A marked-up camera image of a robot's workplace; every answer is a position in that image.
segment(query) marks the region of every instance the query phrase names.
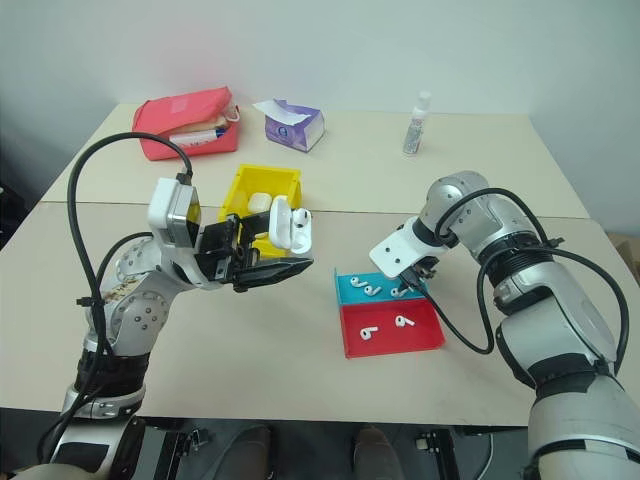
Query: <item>white earbud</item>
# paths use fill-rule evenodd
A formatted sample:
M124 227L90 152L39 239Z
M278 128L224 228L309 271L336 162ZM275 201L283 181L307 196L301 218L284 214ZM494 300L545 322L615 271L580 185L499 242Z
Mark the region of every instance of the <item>white earbud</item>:
M369 282L361 282L360 279L358 277L351 277L351 286L352 287L365 287L367 285L369 285Z
M362 337L363 340L371 340L371 333L377 332L377 331L378 331L378 327L365 327L362 330L360 330L360 336Z
M404 327L405 325L411 325L412 327L416 324L413 320L409 320L407 317L403 317L402 315L398 315L396 317L396 327Z
M393 287L391 289L391 296L394 298L400 298L402 296L404 296L405 293L407 293L409 291L408 288L405 288L404 290L398 290L397 287Z
M371 285L367 285L364 287L364 294L373 297L374 295L377 295L380 290L382 290L382 287L376 287L374 290Z
M311 214L309 213L309 210L306 210L304 208L297 208L293 212L291 212L291 220L297 228L302 228L307 223L309 223L310 215Z

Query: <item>purple tissue box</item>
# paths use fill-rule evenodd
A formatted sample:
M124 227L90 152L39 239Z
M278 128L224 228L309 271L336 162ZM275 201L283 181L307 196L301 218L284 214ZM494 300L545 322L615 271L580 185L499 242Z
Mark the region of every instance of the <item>purple tissue box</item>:
M324 133L324 117L315 108L269 100L255 105L265 114L264 130L269 140L303 152L311 150Z

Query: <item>gray floor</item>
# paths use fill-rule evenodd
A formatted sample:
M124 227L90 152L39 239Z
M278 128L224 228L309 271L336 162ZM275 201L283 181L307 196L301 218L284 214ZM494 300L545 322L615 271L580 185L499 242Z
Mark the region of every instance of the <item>gray floor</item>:
M55 418L54 414L25 410L0 410L2 469L35 462L35 446L40 433ZM354 435L361 424L342 422L297 422L250 420L188 420L185 429L206 428L212 433L209 444L197 454L185 457L178 471L179 480L209 479L212 467L225 446L242 429L265 423L276 432L278 478L280 480L346 480L351 475L350 452ZM432 454L418 451L414 440L433 425L376 424L398 453L407 480L438 479ZM454 430L456 459L463 480L476 478L487 459L489 437L462 436ZM164 432L147 429L138 463L136 480L152 479ZM485 479L516 480L527 462L526 430L494 434L494 455Z

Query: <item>red pencil case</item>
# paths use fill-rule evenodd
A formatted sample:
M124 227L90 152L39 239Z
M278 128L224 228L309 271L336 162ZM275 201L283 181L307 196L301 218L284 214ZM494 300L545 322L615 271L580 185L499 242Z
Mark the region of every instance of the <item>red pencil case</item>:
M223 133L216 139L193 146L182 146L187 155L233 152L238 148L239 111L227 87L202 90L175 97L148 100L136 110L131 130L169 138L171 135L200 131ZM149 160L178 155L169 147L151 140L140 140Z

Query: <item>clear plastic bottle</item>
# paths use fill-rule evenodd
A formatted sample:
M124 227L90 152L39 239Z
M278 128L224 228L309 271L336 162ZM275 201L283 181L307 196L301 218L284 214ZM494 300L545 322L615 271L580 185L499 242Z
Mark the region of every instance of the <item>clear plastic bottle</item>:
M418 103L413 107L411 113L411 123L407 129L407 136L404 139L402 151L404 153L413 154L418 151L420 139L422 138L422 130L424 121L429 115L429 105L431 104L431 93L422 91L418 95Z

